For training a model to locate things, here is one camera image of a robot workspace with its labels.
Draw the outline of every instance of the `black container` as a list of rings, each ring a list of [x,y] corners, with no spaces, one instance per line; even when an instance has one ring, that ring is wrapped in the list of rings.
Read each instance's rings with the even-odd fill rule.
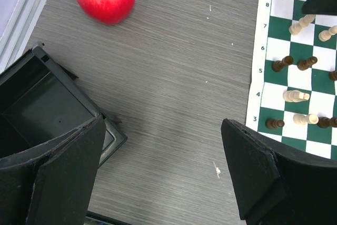
[[[100,165],[127,140],[74,79],[42,46],[28,50],[0,75],[0,158],[63,135],[99,114],[106,124]]]

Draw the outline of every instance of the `white paint mark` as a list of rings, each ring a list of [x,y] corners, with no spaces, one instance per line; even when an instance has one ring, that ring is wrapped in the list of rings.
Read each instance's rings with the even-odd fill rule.
[[[220,175],[221,171],[218,167],[216,167],[216,164],[214,162],[213,162],[213,164],[214,164],[214,167],[215,167],[215,172],[216,172],[217,178],[220,179],[219,175]]]

